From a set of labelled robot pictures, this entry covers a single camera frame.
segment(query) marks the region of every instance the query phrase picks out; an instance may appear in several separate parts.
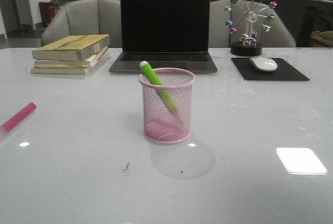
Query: black mouse pad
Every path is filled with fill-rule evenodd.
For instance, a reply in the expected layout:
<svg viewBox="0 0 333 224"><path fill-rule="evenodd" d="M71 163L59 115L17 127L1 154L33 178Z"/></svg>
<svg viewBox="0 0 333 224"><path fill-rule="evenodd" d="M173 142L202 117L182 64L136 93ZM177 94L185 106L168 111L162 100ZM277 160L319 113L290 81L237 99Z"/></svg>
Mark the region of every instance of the black mouse pad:
<svg viewBox="0 0 333 224"><path fill-rule="evenodd" d="M246 80L266 80L266 81L309 81L300 71L281 58L271 58L277 64L277 69L273 72L257 71L250 63L250 58L231 58L240 74Z"/></svg>

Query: laptop keyboard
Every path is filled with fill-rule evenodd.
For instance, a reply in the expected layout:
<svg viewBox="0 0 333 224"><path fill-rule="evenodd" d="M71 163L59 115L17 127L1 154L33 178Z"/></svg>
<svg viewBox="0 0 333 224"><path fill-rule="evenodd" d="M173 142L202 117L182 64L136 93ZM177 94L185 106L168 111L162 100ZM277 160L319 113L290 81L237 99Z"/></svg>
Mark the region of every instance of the laptop keyboard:
<svg viewBox="0 0 333 224"><path fill-rule="evenodd" d="M204 53L126 53L121 61L207 61L206 54Z"/></svg>

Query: chair backrest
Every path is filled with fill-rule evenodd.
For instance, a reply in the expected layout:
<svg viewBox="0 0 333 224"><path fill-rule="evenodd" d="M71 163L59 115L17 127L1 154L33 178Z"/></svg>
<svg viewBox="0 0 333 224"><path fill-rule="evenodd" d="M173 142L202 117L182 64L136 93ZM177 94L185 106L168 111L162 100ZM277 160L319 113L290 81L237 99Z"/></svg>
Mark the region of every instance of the chair backrest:
<svg viewBox="0 0 333 224"><path fill-rule="evenodd" d="M232 42L238 41L246 31L246 24L243 21L237 27L238 31L236 34L229 34L229 29L225 26L225 22L231 19L236 21L235 24L237 25L239 22L237 20L244 18L244 15L234 11L231 14L226 14L224 12L226 6L231 6L234 11L242 11L242 8L247 8L246 1L242 0L239 0L237 4L231 4L230 0L211 2L209 21L209 47L211 48L229 47ZM255 11L266 7L266 4L259 3L255 7ZM268 8L267 11L263 10L262 14L272 14L275 17L270 22L264 17L258 18L263 24L271 26L271 30L268 32L263 32L262 24L259 22L253 25L254 29L258 32L256 39L263 47L296 47L294 38L274 10Z"/></svg>
<svg viewBox="0 0 333 224"><path fill-rule="evenodd" d="M122 47L120 1L81 0L64 5L44 31L46 45L69 35L110 34L110 47Z"/></svg>

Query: ferris wheel ornament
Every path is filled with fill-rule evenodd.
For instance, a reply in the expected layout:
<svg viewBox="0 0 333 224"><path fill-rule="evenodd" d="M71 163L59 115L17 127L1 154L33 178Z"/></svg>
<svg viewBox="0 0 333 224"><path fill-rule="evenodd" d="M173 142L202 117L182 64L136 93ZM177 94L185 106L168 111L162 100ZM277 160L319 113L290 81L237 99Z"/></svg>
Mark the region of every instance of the ferris wheel ornament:
<svg viewBox="0 0 333 224"><path fill-rule="evenodd" d="M270 2L267 7L257 9L257 6L262 3L255 2L255 0L245 0L246 6L242 7L238 2L238 0L230 0L230 2L234 5L238 5L240 11L234 10L231 6L226 6L224 8L224 12L226 14L230 14L231 12L240 13L241 17L237 20L227 20L225 22L226 27L229 28L229 32L231 35L237 33L238 26L241 24L246 24L245 33L237 42L232 42L230 52L232 54L240 55L240 56L258 56L262 53L262 47L259 42L256 41L256 37L258 32L255 30L255 27L261 27L263 32L268 32L271 29L271 26L262 22L262 20L267 20L271 22L274 20L274 16L272 14L262 14L267 9L274 9L277 7L277 2Z"/></svg>

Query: pink marker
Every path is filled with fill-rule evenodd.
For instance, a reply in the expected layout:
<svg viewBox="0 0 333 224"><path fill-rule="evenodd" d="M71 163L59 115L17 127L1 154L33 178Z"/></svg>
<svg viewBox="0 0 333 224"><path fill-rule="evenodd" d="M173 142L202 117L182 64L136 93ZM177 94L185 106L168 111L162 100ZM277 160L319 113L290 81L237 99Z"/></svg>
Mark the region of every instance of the pink marker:
<svg viewBox="0 0 333 224"><path fill-rule="evenodd" d="M31 112L33 112L37 106L35 103L29 103L26 107L16 113L11 119L0 126L0 139L2 139L8 132L11 131L16 125L18 125L23 119L25 119Z"/></svg>

